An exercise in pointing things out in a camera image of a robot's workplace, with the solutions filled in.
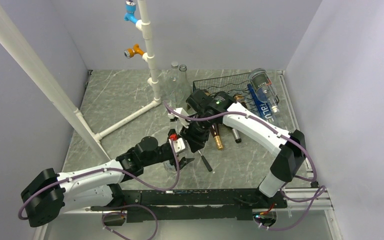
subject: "white pvc pipe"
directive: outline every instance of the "white pvc pipe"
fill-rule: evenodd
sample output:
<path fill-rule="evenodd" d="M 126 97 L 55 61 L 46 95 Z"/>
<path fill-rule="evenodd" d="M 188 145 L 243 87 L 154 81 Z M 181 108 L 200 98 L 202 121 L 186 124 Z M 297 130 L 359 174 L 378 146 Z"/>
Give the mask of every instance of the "white pvc pipe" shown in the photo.
<path fill-rule="evenodd" d="M 148 7 L 147 2 L 145 0 L 138 0 L 137 5 L 139 6 L 139 12 L 140 12 L 140 20 L 142 27 L 140 28 L 142 31 L 143 39 L 145 40 L 145 46 L 146 46 L 146 54 L 148 57 L 148 60 L 146 61 L 148 63 L 148 67 L 150 70 L 151 78 L 152 78 L 152 90 L 154 94 L 154 101 L 161 102 L 161 95 L 160 95 L 160 84 L 158 81 L 158 74 L 157 74 L 157 64 L 155 62 L 155 54 L 154 54 L 154 45 L 153 45 L 153 36 L 151 31 L 151 22 L 148 17 Z"/>
<path fill-rule="evenodd" d="M 77 118 L 80 120 L 80 122 L 83 124 L 83 126 L 87 129 L 87 131 L 90 133 L 90 135 L 93 136 L 93 138 L 95 139 L 95 141 L 97 141 L 98 143 L 100 143 L 99 140 L 97 140 L 95 138 L 96 134 L 92 131 L 91 127 L 89 126 L 89 124 L 86 122 L 85 118 L 83 117 L 83 113 L 77 109 L 75 112 L 75 115 L 77 116 Z"/>
<path fill-rule="evenodd" d="M 123 120 L 117 122 L 116 124 L 110 126 L 109 128 L 103 130 L 102 132 L 99 132 L 95 135 L 95 139 L 101 140 L 103 137 L 107 136 L 108 134 L 114 132 L 115 130 L 119 129 L 121 126 L 127 124 L 128 122 L 132 121 L 133 119 L 139 117 L 140 115 L 144 114 L 148 110 L 152 109 L 155 106 L 158 106 L 160 103 L 157 101 L 152 101 L 150 104 L 144 106 L 143 108 L 139 109 L 138 111 L 130 114 Z"/>
<path fill-rule="evenodd" d="M 42 60 L 35 53 L 14 25 L 7 13 L 0 5 L 0 44 L 8 51 L 25 73 L 33 80 L 46 95 L 64 118 L 73 126 L 95 154 L 104 161 L 109 161 L 107 153 L 95 141 L 89 130 L 76 116 L 77 107 L 71 102 L 54 76 L 46 68 Z"/>

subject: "black handle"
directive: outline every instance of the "black handle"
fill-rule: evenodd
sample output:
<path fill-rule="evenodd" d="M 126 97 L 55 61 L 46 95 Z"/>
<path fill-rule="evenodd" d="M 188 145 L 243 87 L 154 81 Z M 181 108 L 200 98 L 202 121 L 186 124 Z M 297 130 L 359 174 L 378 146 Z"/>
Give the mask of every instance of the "black handle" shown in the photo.
<path fill-rule="evenodd" d="M 205 156 L 201 156 L 201 159 L 202 161 L 204 162 L 204 165 L 206 167 L 206 169 L 208 170 L 208 172 L 212 172 L 213 169 L 211 168 L 210 164 L 208 163 L 207 159 L 205 158 Z"/>

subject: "white wall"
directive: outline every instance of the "white wall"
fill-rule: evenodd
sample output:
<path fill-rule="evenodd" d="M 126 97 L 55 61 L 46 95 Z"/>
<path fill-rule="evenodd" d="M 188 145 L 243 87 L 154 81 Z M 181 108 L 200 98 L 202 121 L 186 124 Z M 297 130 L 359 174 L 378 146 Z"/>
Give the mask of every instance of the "white wall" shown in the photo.
<path fill-rule="evenodd" d="M 190 69 L 285 69 L 321 1 L 148 0 L 157 66 L 169 69 L 176 60 Z M 52 2 L 89 69 L 148 67 L 124 57 L 125 49 L 145 45 L 123 20 L 124 0 Z"/>
<path fill-rule="evenodd" d="M 87 69 L 49 0 L 0 0 L 10 18 L 79 106 Z M 0 45 L 0 240 L 29 240 L 17 218 L 21 191 L 46 168 L 60 171 L 73 133 L 67 121 Z"/>
<path fill-rule="evenodd" d="M 384 239 L 384 0 L 323 0 L 286 73 L 344 239 Z"/>

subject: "plastic bottle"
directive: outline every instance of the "plastic bottle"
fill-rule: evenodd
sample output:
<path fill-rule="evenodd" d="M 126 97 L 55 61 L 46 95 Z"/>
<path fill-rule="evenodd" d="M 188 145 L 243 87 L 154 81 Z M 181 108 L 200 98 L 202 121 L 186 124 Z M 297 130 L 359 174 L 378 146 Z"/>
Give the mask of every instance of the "plastic bottle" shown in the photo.
<path fill-rule="evenodd" d="M 186 99 L 191 95 L 192 88 L 186 78 L 186 70 L 188 68 L 185 64 L 179 66 L 179 77 L 177 80 L 177 88 L 175 90 L 176 108 L 188 109 Z"/>
<path fill-rule="evenodd" d="M 249 93 L 252 96 L 252 99 L 255 102 L 255 105 L 253 105 L 251 102 L 247 102 L 245 104 L 245 108 L 251 109 L 252 112 L 259 115 L 260 118 L 266 120 L 267 122 L 280 127 L 277 121 L 277 117 L 273 114 L 272 108 L 270 107 L 270 103 L 267 100 L 267 98 L 264 98 L 264 101 L 260 101 L 260 99 L 257 97 L 256 92 L 254 91 L 253 86 L 249 83 L 247 85 Z"/>
<path fill-rule="evenodd" d="M 251 84 L 255 94 L 262 103 L 268 103 L 273 114 L 280 112 L 278 108 L 279 97 L 276 89 L 267 76 L 266 70 L 257 68 L 249 73 L 248 81 Z"/>

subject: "blue faucet handle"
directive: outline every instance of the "blue faucet handle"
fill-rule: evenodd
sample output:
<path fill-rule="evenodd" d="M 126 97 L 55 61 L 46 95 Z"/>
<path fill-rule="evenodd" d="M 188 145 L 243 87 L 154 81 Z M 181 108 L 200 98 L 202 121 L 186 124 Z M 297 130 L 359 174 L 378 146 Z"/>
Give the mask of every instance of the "blue faucet handle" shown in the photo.
<path fill-rule="evenodd" d="M 124 15 L 125 21 L 130 21 L 134 24 L 138 21 L 135 17 L 135 11 L 136 11 L 136 3 L 132 0 L 126 1 L 126 11 L 127 13 Z"/>
<path fill-rule="evenodd" d="M 126 11 L 128 14 L 135 14 L 136 3 L 132 0 L 127 0 L 126 1 Z"/>

